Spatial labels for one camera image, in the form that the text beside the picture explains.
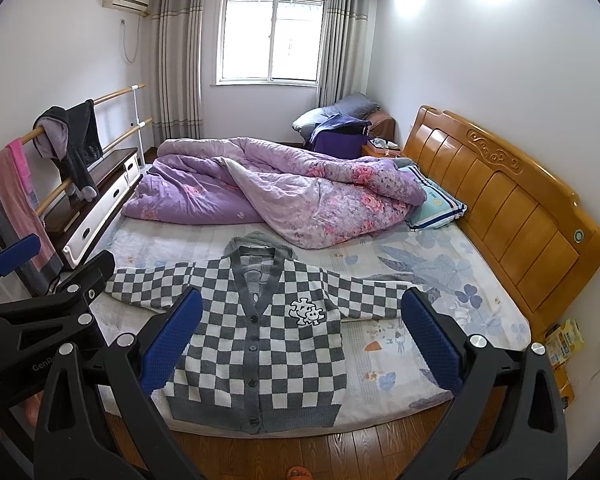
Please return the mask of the grey white checkered cardigan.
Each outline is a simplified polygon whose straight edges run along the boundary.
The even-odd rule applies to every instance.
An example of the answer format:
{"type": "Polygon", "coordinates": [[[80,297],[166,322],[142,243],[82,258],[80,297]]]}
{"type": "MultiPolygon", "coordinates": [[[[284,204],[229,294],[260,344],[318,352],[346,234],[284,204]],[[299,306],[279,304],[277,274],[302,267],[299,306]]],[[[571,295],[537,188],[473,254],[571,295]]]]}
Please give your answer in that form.
{"type": "Polygon", "coordinates": [[[262,232],[122,231],[108,248],[120,266],[105,299],[112,327],[134,330],[187,285],[201,293],[200,324],[154,393],[174,428],[360,429],[436,391],[400,318],[415,279],[389,268],[376,240],[311,252],[262,232]]]}

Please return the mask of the pink towel on rack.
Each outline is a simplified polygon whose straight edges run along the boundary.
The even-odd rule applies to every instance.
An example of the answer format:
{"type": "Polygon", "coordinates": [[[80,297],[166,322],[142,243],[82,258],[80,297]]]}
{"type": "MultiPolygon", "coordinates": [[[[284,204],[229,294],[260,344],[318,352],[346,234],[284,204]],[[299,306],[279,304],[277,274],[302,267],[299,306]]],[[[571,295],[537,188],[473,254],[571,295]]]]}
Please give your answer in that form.
{"type": "Polygon", "coordinates": [[[42,272],[54,263],[55,249],[36,214],[37,206],[23,144],[20,139],[13,140],[0,151],[0,237],[10,245],[35,234],[41,247],[30,263],[42,272]]]}

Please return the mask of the white dark-top drawer cabinet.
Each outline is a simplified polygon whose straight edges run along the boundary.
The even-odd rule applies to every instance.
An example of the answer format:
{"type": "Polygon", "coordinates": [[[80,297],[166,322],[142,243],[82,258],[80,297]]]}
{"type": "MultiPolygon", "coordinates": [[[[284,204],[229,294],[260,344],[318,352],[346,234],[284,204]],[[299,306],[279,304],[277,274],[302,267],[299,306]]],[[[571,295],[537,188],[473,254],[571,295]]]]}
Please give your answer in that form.
{"type": "Polygon", "coordinates": [[[46,233],[67,269],[88,258],[140,180],[137,149],[113,150],[90,173],[98,191],[91,203],[64,195],[44,216],[46,233]]]}

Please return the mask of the dark jacket on rack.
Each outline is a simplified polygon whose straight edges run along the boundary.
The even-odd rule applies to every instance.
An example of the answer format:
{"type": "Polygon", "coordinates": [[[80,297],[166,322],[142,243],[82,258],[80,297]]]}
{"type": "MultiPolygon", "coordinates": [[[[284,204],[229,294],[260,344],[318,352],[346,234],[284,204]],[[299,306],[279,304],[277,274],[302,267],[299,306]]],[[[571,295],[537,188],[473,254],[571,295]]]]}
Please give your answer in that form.
{"type": "Polygon", "coordinates": [[[34,128],[43,129],[33,139],[38,154],[53,162],[61,180],[70,181],[66,189],[70,198],[91,203],[98,191],[88,167],[104,154],[94,101],[86,100],[68,110],[52,106],[38,116],[34,128]]]}

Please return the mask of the blue striped pillow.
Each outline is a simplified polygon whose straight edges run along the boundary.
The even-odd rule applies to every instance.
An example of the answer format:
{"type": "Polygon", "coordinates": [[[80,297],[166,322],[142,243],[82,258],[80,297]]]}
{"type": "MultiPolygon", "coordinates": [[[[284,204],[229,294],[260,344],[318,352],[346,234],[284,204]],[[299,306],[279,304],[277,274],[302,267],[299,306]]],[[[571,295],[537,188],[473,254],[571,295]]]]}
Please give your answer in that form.
{"type": "Polygon", "coordinates": [[[468,209],[466,204],[425,177],[415,164],[401,167],[400,170],[413,177],[426,193],[426,200],[406,219],[411,230],[440,229],[466,214],[468,209]]]}

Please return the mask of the purple floral quilt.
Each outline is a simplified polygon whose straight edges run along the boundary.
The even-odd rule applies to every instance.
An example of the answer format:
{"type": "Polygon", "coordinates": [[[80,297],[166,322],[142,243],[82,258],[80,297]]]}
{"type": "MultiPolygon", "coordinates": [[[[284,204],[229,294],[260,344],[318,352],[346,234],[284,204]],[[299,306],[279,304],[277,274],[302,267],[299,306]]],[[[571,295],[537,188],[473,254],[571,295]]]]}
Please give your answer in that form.
{"type": "Polygon", "coordinates": [[[265,223],[303,249],[404,221],[426,200],[388,158],[339,159],[253,138],[167,140],[125,216],[182,226],[265,223]]]}

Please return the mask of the wooden bedside table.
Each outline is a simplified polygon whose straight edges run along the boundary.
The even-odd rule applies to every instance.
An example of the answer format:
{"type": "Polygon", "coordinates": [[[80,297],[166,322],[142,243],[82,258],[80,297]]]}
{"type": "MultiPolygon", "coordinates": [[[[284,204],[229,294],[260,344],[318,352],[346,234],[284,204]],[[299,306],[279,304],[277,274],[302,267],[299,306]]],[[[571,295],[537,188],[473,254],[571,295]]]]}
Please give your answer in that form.
{"type": "Polygon", "coordinates": [[[362,146],[363,156],[398,158],[402,156],[401,149],[392,141],[383,138],[373,138],[362,146]]]}

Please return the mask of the left grey curtain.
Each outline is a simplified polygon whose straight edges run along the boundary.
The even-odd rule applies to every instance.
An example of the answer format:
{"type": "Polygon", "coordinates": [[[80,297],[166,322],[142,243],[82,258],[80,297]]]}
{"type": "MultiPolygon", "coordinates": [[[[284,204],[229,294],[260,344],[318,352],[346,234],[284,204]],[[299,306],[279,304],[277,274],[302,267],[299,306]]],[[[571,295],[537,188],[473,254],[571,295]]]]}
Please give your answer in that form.
{"type": "Polygon", "coordinates": [[[148,67],[155,144],[202,137],[204,0],[150,0],[148,67]]]}

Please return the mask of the grey curtain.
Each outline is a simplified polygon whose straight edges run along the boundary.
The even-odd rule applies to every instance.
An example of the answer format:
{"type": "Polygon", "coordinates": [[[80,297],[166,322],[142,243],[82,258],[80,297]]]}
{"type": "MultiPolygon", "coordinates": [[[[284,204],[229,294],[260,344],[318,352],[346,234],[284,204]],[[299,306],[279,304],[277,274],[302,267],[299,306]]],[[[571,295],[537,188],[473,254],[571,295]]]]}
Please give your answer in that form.
{"type": "Polygon", "coordinates": [[[202,137],[204,0],[150,0],[148,67],[155,144],[202,137]]]}
{"type": "Polygon", "coordinates": [[[317,103],[325,106],[362,88],[370,0],[327,0],[317,103]]]}

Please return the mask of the dark purple blanket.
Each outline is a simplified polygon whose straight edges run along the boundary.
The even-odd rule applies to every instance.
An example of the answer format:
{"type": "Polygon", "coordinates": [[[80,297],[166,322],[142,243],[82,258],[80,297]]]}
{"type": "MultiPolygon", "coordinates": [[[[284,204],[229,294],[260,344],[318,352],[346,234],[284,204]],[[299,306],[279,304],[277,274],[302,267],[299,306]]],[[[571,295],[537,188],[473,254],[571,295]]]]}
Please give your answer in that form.
{"type": "Polygon", "coordinates": [[[369,128],[369,120],[335,114],[314,128],[306,146],[315,153],[356,159],[362,155],[362,147],[368,141],[369,128]]]}

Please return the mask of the grey blue pillow pile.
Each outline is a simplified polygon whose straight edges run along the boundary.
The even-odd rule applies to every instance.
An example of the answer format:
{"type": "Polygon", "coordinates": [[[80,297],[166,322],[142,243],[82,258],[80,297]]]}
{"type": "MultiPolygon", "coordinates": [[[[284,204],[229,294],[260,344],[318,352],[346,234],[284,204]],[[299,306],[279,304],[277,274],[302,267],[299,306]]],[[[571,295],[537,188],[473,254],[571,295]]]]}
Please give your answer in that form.
{"type": "Polygon", "coordinates": [[[303,140],[307,141],[313,130],[329,117],[346,115],[364,119],[378,110],[380,110],[379,104],[370,100],[365,94],[356,92],[350,94],[350,96],[345,96],[332,105],[308,110],[291,124],[291,128],[295,132],[298,132],[303,140]]]}

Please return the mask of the right grey curtain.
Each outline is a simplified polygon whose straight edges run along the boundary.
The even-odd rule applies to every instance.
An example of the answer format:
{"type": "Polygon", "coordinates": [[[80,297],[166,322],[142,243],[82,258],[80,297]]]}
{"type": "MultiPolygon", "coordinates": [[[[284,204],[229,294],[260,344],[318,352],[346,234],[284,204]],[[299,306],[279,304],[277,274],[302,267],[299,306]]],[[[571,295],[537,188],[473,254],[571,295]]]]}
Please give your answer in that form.
{"type": "Polygon", "coordinates": [[[317,103],[325,106],[362,88],[370,0],[327,0],[317,103]]]}

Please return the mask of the yellow package by wall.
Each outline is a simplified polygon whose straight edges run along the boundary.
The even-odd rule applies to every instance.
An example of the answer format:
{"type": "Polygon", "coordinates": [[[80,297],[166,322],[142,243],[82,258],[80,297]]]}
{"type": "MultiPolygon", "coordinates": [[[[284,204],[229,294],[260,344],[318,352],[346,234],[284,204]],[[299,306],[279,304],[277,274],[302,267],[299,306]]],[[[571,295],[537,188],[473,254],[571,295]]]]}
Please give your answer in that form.
{"type": "Polygon", "coordinates": [[[584,347],[578,322],[567,318],[562,324],[555,325],[545,337],[544,347],[552,367],[564,365],[584,347]]]}

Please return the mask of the window with white frame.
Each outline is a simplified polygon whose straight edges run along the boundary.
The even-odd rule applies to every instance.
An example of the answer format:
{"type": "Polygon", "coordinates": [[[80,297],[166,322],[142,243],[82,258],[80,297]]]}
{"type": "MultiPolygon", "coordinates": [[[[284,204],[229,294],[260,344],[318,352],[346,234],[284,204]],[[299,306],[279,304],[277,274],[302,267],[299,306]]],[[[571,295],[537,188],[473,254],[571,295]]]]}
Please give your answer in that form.
{"type": "Polygon", "coordinates": [[[219,84],[317,84],[325,0],[223,0],[219,84]]]}

